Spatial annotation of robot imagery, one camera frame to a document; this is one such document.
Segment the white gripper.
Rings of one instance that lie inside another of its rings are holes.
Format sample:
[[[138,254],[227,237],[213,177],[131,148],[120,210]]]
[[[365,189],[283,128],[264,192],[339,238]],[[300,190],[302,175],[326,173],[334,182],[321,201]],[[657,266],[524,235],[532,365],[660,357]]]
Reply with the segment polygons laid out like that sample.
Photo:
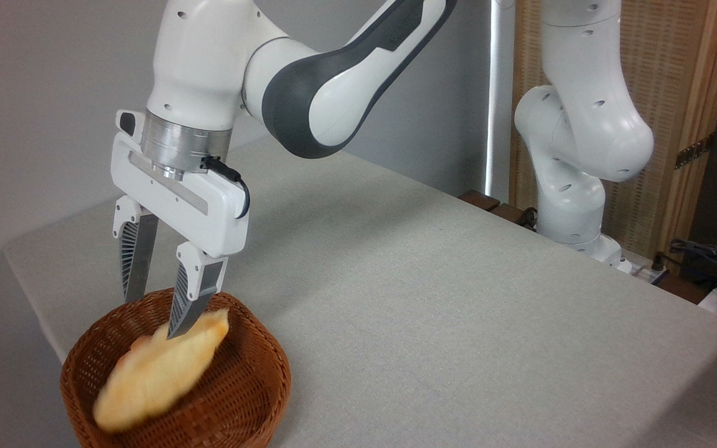
[[[231,132],[189,128],[156,114],[119,110],[112,144],[116,201],[112,235],[119,241],[125,302],[143,298],[159,220],[187,242],[177,247],[176,286],[167,338],[187,334],[211,297],[222,291],[227,256],[246,242],[250,204],[239,181],[207,168],[222,162]]]

